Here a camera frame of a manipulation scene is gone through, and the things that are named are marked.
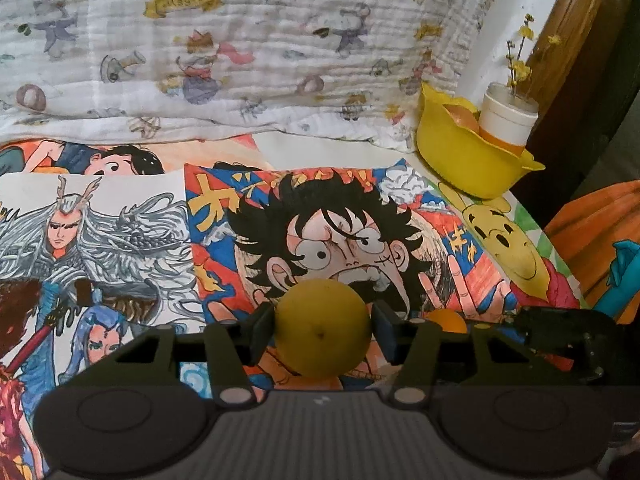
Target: white cup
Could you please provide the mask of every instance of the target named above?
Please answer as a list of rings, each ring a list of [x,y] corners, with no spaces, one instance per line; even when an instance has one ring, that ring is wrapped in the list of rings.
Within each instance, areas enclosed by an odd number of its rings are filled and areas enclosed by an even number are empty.
[[[538,120],[538,104],[514,96],[508,86],[491,83],[480,112],[480,136],[520,156]]]

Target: yellow ball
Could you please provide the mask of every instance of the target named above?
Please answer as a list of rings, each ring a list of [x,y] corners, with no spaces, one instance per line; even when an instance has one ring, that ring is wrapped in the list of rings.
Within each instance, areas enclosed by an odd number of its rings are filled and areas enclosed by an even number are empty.
[[[429,321],[439,324],[444,332],[466,334],[466,322],[460,314],[450,308],[431,310],[425,316]]]
[[[290,369],[305,377],[347,373],[371,342],[371,319],[362,298],[335,280],[305,280],[276,307],[275,342]]]

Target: yellow plastic bowl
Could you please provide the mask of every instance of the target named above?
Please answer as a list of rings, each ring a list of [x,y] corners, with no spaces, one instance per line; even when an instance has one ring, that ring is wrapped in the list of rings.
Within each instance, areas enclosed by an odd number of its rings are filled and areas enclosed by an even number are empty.
[[[530,171],[545,169],[527,150],[518,157],[473,130],[458,126],[443,105],[460,105],[477,113],[466,99],[451,98],[422,83],[422,101],[415,141],[418,151],[444,181],[460,191],[478,198],[496,198]]]

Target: open mouth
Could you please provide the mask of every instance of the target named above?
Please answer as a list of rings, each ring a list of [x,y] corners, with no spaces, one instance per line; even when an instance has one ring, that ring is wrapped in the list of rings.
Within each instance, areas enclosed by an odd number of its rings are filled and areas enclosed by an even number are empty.
[[[345,269],[331,276],[355,290],[365,303],[384,300],[399,316],[404,317],[407,307],[391,279],[375,266],[361,266]]]

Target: eye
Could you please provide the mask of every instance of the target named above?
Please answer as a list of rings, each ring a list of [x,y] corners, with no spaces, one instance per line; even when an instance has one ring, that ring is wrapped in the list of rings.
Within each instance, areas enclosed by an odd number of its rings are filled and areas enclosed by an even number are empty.
[[[373,227],[365,227],[355,234],[358,247],[369,254],[380,254],[385,250],[384,242],[380,241],[380,233]]]
[[[302,256],[298,263],[310,270],[324,269],[331,261],[329,249],[319,240],[302,240],[296,247],[295,254]]]

